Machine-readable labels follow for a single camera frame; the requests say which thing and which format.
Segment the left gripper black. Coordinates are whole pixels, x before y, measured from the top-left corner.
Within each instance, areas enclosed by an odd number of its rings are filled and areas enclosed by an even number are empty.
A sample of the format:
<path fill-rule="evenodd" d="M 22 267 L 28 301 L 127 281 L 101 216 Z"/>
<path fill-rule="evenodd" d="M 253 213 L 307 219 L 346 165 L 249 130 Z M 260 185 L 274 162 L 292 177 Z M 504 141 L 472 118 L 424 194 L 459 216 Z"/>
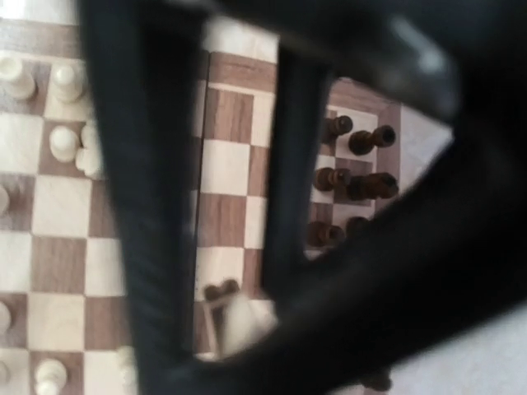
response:
<path fill-rule="evenodd" d="M 279 324 L 193 357 L 195 80 L 225 15 L 278 38 L 263 287 Z M 526 298 L 523 1 L 83 1 L 80 37 L 124 259 L 143 394 L 325 394 Z M 354 237 L 308 261 L 310 184 L 332 82 L 348 77 L 454 138 Z"/>

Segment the wooden chess board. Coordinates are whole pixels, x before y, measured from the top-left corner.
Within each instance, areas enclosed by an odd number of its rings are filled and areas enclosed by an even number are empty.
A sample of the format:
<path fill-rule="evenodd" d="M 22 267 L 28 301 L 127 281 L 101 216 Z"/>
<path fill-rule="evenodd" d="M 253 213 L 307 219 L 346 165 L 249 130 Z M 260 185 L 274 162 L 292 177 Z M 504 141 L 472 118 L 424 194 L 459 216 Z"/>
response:
<path fill-rule="evenodd" d="M 117 349 L 129 342 L 123 275 L 105 185 L 56 160 L 53 132 L 79 136 L 88 95 L 56 98 L 57 71 L 82 66 L 75 26 L 2 19 L 1 64 L 20 65 L 36 84 L 28 100 L 1 97 L 1 391 L 35 392 L 44 360 L 66 367 L 66 394 L 130 394 L 132 372 Z M 264 325 L 271 302 L 259 289 L 264 172 L 276 68 L 219 51 L 205 57 L 193 139 L 200 174 L 198 272 L 192 278 L 194 348 L 216 350 L 207 284 L 235 279 Z"/>

